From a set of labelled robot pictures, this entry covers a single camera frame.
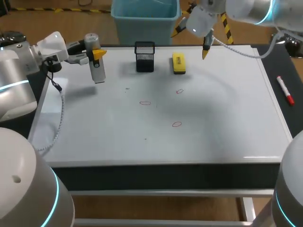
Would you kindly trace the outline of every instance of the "gray metal bar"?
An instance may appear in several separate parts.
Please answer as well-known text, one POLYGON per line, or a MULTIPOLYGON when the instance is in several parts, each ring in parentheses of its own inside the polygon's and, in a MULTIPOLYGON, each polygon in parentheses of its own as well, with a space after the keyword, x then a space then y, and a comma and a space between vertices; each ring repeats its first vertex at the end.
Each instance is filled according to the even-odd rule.
POLYGON ((252 198, 242 197, 241 201, 241 209, 244 217, 244 221, 252 222, 256 218, 254 203, 252 198))
POLYGON ((180 220, 128 220, 128 219, 75 219, 75 225, 116 227, 245 227, 251 222, 240 221, 180 221, 180 220))
POLYGON ((268 190, 113 190, 113 191, 70 191, 72 195, 103 196, 192 196, 192 197, 264 197, 272 196, 268 190))
POLYGON ((45 97, 46 97, 49 81, 50 81, 49 78, 46 78, 45 82, 44 82, 44 85, 43 85, 42 93, 41 93, 41 96, 40 96, 40 100, 39 100, 38 106, 36 108, 36 113, 35 113, 35 116, 34 116, 32 127, 30 128, 28 139, 27 139, 30 143, 33 142, 34 132, 36 130, 36 127, 37 127, 37 124, 38 124, 38 120, 39 120, 39 117, 40 117, 40 114, 41 114, 41 110, 42 110, 43 103, 44 103, 44 100, 45 100, 45 97))
POLYGON ((259 215, 255 218, 255 220, 252 222, 252 227, 275 227, 274 220, 272 218, 271 214, 271 202, 270 200, 265 207, 262 209, 262 211, 259 213, 259 215))

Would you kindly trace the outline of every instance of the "whiteboard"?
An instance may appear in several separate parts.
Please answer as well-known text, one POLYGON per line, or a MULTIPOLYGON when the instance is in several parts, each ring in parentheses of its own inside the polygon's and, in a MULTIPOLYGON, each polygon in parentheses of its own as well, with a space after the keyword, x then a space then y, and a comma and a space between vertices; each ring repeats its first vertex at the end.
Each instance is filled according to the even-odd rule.
MULTIPOLYGON (((258 54, 250 46, 235 46, 258 54)), ((292 137, 261 60, 214 46, 159 47, 153 73, 137 73, 133 48, 108 48, 106 81, 94 84, 88 65, 62 64, 65 91, 59 140, 42 153, 51 167, 180 163, 277 163, 292 137), (175 75, 173 52, 186 74, 175 75)), ((49 144, 61 99, 50 84, 30 138, 49 144)))

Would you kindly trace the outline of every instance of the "red marker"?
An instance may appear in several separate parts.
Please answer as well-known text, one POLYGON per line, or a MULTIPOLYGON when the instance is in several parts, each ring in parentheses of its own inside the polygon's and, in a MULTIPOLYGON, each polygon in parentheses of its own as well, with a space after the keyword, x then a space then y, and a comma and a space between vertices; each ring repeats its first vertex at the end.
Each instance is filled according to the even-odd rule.
POLYGON ((282 80, 282 78, 280 76, 278 76, 277 78, 278 83, 280 84, 282 90, 284 91, 284 94, 286 95, 286 98, 288 100, 288 103, 293 106, 294 105, 294 99, 293 97, 290 95, 284 81, 282 80))

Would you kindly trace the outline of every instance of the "blue light ring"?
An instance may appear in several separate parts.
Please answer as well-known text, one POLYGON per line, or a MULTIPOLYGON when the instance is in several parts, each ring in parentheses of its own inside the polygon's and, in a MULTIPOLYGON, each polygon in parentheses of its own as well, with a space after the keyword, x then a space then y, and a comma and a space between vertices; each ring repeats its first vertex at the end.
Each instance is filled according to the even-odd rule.
POLYGON ((283 216, 285 217, 285 219, 289 222, 289 224, 291 224, 292 227, 296 227, 296 226, 289 220, 289 218, 286 216, 286 214, 285 214, 284 211, 282 210, 282 207, 280 206, 280 203, 279 203, 279 200, 278 200, 277 192, 276 192, 276 202, 277 202, 277 204, 278 204, 278 206, 279 206, 279 208, 280 208, 280 210, 281 210, 283 216))
POLYGON ((28 80, 23 80, 23 81, 19 81, 19 82, 16 82, 16 83, 12 83, 12 84, 2 86, 2 87, 0 87, 0 91, 5 90, 5 89, 10 88, 10 87, 20 85, 20 84, 25 84, 25 83, 28 83, 28 80))
POLYGON ((263 20, 261 20, 261 21, 258 22, 258 23, 255 23, 255 25, 259 25, 259 24, 263 23, 263 22, 269 17, 271 11, 273 10, 273 5, 274 5, 274 0, 270 0, 270 5, 269 5, 269 9, 268 9, 267 14, 266 14, 265 17, 263 18, 263 20))
POLYGON ((55 199, 55 202, 53 203, 53 208, 51 210, 51 212, 49 213, 48 217, 46 218, 46 220, 44 221, 44 223, 42 224, 41 227, 45 227, 47 225, 47 223, 49 222, 49 220, 51 219, 55 209, 56 209, 56 206, 57 206, 57 203, 58 203, 58 198, 59 198, 59 181, 58 181, 58 178, 57 178, 57 175, 55 174, 55 172, 52 170, 54 176, 55 176, 55 179, 56 179, 56 185, 57 185, 57 192, 56 192, 56 199, 55 199))

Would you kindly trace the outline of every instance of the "wooden floor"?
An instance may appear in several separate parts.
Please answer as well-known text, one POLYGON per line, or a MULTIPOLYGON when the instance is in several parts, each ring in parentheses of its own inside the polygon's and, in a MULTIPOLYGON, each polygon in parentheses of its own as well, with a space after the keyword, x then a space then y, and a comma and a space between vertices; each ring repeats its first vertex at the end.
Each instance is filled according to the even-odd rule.
MULTIPOLYGON (((180 0, 183 10, 188 0, 180 0)), ((23 8, 79 8, 77 0, 11 0, 12 7, 23 8)), ((94 0, 90 7, 82 9, 110 9, 111 0, 94 0)), ((235 44, 267 44, 272 28, 234 22, 228 19, 235 44)), ((53 31, 59 31, 66 42, 83 39, 94 32, 102 44, 118 44, 114 20, 109 14, 81 12, 11 12, 0 18, 2 31, 15 30, 24 33, 34 44, 53 31)), ((221 20, 214 27, 215 36, 227 43, 221 20)), ((174 44, 201 44, 202 40, 184 31, 173 39, 174 44)), ((303 79, 303 60, 293 60, 303 79)), ((181 219, 181 220, 241 220, 235 198, 197 197, 73 197, 77 218, 123 219, 181 219)), ((258 213, 268 198, 254 198, 258 213)))

